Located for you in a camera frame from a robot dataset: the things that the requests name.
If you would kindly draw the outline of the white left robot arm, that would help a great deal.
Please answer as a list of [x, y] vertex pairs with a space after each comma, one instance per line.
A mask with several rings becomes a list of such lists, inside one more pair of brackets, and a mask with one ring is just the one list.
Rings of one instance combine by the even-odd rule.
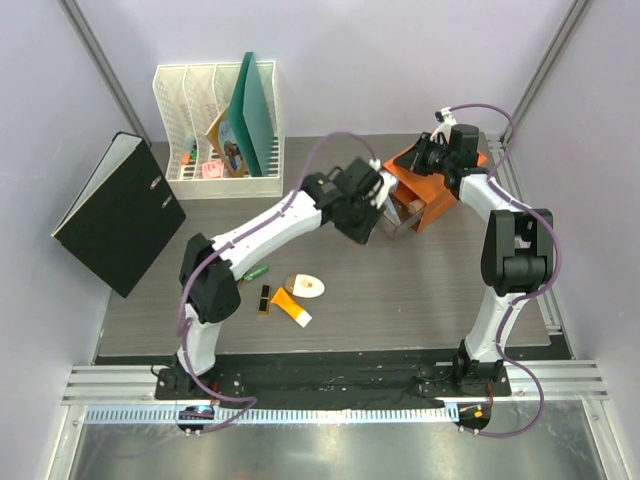
[[288, 242], [331, 223], [350, 240], [365, 244], [397, 186], [378, 160], [357, 158], [328, 174], [308, 174], [298, 189], [252, 220], [212, 239], [202, 234], [187, 243], [177, 358], [179, 388], [190, 398], [205, 397], [222, 323], [239, 308], [238, 282], [264, 257]]

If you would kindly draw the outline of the transparent drawer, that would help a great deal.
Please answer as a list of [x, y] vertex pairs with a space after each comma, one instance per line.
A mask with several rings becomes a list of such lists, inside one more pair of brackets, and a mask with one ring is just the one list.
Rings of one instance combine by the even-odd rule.
[[407, 204], [420, 198], [413, 190], [400, 180], [390, 190], [385, 200], [384, 212], [378, 220], [377, 227], [391, 240], [404, 236], [410, 230], [417, 231], [420, 225], [425, 207], [415, 215], [407, 211]]

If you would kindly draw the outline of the green lip balm tube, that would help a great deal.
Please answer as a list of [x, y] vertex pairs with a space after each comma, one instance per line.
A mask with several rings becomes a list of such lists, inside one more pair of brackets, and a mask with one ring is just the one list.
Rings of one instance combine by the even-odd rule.
[[256, 265], [243, 275], [243, 280], [245, 282], [253, 281], [254, 279], [267, 273], [269, 270], [270, 270], [270, 267], [266, 264]]

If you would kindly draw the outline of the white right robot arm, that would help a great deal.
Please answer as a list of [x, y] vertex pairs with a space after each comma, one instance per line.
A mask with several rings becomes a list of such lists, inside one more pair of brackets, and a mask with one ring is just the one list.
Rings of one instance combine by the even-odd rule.
[[478, 143], [477, 127], [455, 124], [422, 133], [394, 159], [411, 174], [442, 175], [451, 194], [486, 222], [480, 261], [485, 295], [445, 376], [465, 395], [500, 381], [505, 343], [522, 306], [554, 273], [551, 212], [520, 203], [479, 167]]

